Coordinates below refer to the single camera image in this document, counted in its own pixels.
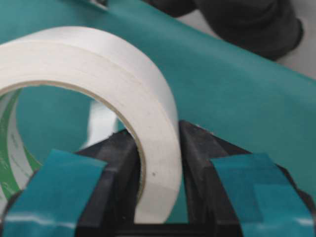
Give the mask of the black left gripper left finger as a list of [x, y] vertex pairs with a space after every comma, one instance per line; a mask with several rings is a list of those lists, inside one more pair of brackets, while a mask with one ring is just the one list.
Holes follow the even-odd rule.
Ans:
[[122, 130], [76, 153], [54, 150], [1, 217], [3, 237], [111, 237], [134, 222], [140, 160]]

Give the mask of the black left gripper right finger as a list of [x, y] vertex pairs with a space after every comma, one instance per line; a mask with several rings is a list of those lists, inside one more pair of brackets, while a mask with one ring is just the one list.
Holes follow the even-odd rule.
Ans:
[[316, 206], [288, 170], [179, 123], [188, 218], [210, 237], [313, 237]]

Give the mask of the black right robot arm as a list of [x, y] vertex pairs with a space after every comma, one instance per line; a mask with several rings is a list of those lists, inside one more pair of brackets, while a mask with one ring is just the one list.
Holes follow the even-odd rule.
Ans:
[[149, 0], [176, 18], [199, 10], [223, 40], [270, 60], [294, 50], [303, 24], [289, 0]]

